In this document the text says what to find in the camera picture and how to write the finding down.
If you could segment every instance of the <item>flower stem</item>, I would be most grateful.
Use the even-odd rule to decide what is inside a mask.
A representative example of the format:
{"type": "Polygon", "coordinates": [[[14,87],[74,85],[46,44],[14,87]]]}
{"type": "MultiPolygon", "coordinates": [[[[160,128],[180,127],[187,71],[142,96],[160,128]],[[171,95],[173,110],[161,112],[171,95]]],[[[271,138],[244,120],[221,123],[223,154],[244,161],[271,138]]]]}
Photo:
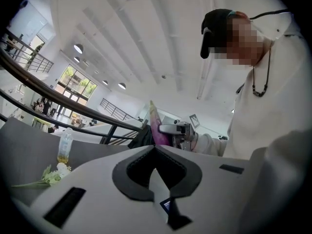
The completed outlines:
{"type": "Polygon", "coordinates": [[[12,185],[11,187],[26,187],[26,186],[35,186],[35,185],[47,185],[47,186],[50,186],[49,184],[45,183],[45,181],[39,180],[39,181],[28,183],[28,184],[12,185]]]}

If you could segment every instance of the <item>sign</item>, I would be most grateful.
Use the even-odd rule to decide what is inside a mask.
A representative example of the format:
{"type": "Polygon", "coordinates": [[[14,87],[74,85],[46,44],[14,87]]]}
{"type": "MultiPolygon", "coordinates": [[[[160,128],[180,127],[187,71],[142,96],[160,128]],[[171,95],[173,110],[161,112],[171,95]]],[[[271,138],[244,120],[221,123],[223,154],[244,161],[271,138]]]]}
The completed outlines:
{"type": "Polygon", "coordinates": [[[199,123],[196,115],[191,115],[190,120],[191,120],[191,123],[192,123],[194,129],[196,129],[197,127],[200,126],[200,123],[199,123]]]}

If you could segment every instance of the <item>pink object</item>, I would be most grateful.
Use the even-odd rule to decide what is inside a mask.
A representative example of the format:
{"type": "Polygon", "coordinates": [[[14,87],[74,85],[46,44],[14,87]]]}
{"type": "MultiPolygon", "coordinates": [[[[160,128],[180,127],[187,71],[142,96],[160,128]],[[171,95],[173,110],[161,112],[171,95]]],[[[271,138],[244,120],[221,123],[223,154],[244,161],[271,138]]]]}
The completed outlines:
{"type": "Polygon", "coordinates": [[[155,144],[170,146],[170,137],[158,131],[158,126],[161,125],[161,120],[158,115],[157,108],[154,106],[152,101],[150,101],[150,124],[155,144]]]}

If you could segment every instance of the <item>balcony railing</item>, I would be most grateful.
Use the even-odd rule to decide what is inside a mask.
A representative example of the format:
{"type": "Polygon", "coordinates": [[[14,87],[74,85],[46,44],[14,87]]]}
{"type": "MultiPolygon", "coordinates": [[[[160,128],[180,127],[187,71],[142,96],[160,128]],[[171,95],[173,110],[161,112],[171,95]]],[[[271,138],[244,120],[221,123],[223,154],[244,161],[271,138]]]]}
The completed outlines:
{"type": "Polygon", "coordinates": [[[13,39],[13,41],[9,40],[8,37],[2,37],[1,39],[1,48],[7,56],[26,70],[43,73],[49,72],[53,62],[39,54],[38,51],[32,49],[10,31],[6,30],[5,33],[13,39]]]}
{"type": "Polygon", "coordinates": [[[117,120],[135,119],[134,117],[117,108],[115,105],[113,105],[104,98],[102,99],[100,106],[102,106],[107,112],[109,112],[111,114],[111,117],[117,120]]]}
{"type": "Polygon", "coordinates": [[[59,121],[56,121],[50,117],[46,117],[45,115],[39,114],[32,110],[29,107],[26,107],[25,105],[21,104],[20,102],[14,100],[11,98],[8,94],[6,94],[4,91],[0,90],[0,96],[2,96],[4,99],[9,101],[10,103],[14,104],[15,106],[21,108],[22,110],[26,111],[27,113],[34,115],[40,119],[46,120],[50,123],[57,124],[62,127],[71,127],[74,131],[96,135],[96,136],[102,136],[102,139],[100,141],[100,144],[109,144],[111,138],[116,139],[133,139],[133,137],[127,137],[127,136],[115,136],[114,132],[117,127],[128,129],[131,131],[139,132],[142,129],[140,127],[136,127],[130,124],[127,124],[125,122],[119,121],[115,118],[105,116],[95,110],[92,110],[86,106],[83,106],[77,102],[74,102],[73,100],[65,97],[64,95],[60,94],[59,92],[52,90],[50,87],[48,87],[45,83],[37,79],[35,76],[27,72],[26,69],[22,68],[18,63],[15,62],[13,58],[11,58],[3,49],[0,48],[0,65],[6,69],[12,76],[14,76],[16,79],[21,81],[25,86],[29,87],[36,93],[40,94],[41,96],[51,100],[52,102],[55,102],[65,108],[68,108],[70,110],[73,110],[79,114],[82,114],[86,117],[107,123],[111,125],[111,128],[108,132],[108,134],[100,134],[95,133],[91,131],[87,131],[81,128],[73,127],[71,125],[67,125],[64,123],[61,123],[59,121]]]}

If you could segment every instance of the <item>white ceiling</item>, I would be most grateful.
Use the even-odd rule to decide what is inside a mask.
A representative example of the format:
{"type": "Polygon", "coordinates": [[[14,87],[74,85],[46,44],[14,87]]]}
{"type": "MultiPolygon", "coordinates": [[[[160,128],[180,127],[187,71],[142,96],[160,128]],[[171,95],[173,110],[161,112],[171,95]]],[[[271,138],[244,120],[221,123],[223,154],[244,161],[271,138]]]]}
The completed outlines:
{"type": "MultiPolygon", "coordinates": [[[[204,15],[215,8],[231,8],[255,16],[283,5],[278,0],[51,2],[53,24],[63,52],[72,60],[74,56],[87,60],[89,67],[82,62],[79,66],[95,79],[108,80],[109,87],[119,91],[117,84],[124,82],[127,90],[120,92],[145,100],[153,98],[154,93],[183,97],[194,107],[198,102],[209,108],[210,114],[217,112],[228,120],[235,91],[244,82],[248,69],[225,69],[214,60],[200,57],[201,23],[204,15]],[[82,55],[74,50],[75,43],[84,46],[82,55]]],[[[276,37],[276,28],[284,23],[282,19],[259,22],[266,33],[276,37]]]]}

